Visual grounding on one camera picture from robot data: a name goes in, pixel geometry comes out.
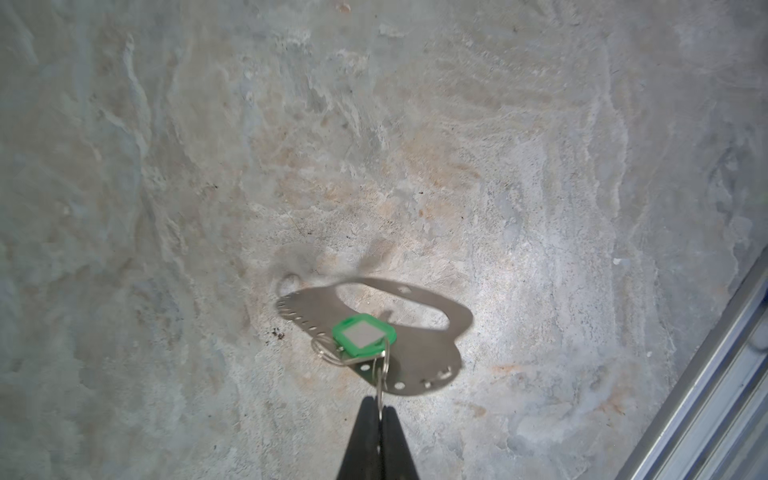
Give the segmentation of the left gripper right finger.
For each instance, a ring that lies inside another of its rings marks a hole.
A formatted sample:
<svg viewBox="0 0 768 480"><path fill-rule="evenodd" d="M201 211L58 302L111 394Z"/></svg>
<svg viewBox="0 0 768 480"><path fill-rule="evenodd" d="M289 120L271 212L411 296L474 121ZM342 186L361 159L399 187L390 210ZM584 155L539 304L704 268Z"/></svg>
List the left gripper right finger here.
<svg viewBox="0 0 768 480"><path fill-rule="evenodd" d="M397 411L384 406L381 418L381 468L384 480L419 480Z"/></svg>

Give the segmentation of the metal key holder plate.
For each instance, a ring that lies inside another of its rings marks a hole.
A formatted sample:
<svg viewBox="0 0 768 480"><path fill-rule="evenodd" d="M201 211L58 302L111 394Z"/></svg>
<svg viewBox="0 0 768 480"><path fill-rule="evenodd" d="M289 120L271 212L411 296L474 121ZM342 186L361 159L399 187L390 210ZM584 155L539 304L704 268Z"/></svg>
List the metal key holder plate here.
<svg viewBox="0 0 768 480"><path fill-rule="evenodd" d="M356 314L345 303L338 289L347 285L369 287L402 300L441 312L447 326L441 329L391 323L397 340L379 355L352 358L333 340L331 329ZM416 396L449 384L463 366L456 346L457 338L473 323L471 311L464 305L424 288L407 283L371 277L352 277L335 284L288 293L276 301L277 313L293 322L311 337L313 351L325 362L348 367L373 386L390 394Z"/></svg>

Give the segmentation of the green plastic key tag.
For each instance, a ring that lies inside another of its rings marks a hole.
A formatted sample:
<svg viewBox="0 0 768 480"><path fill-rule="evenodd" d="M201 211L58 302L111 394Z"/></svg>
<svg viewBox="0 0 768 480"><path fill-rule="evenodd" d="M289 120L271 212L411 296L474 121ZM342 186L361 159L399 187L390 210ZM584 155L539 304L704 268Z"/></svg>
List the green plastic key tag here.
<svg viewBox="0 0 768 480"><path fill-rule="evenodd" d="M352 358L381 354L397 340L395 328L369 314L356 314L331 329L333 340Z"/></svg>

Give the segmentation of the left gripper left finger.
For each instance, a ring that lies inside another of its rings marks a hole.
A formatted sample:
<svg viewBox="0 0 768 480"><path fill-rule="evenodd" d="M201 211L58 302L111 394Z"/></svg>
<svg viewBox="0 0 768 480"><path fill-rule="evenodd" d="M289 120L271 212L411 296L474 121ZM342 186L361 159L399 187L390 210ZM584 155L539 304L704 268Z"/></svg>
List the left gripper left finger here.
<svg viewBox="0 0 768 480"><path fill-rule="evenodd" d="M360 405L337 480L381 478L380 420L376 400L365 397Z"/></svg>

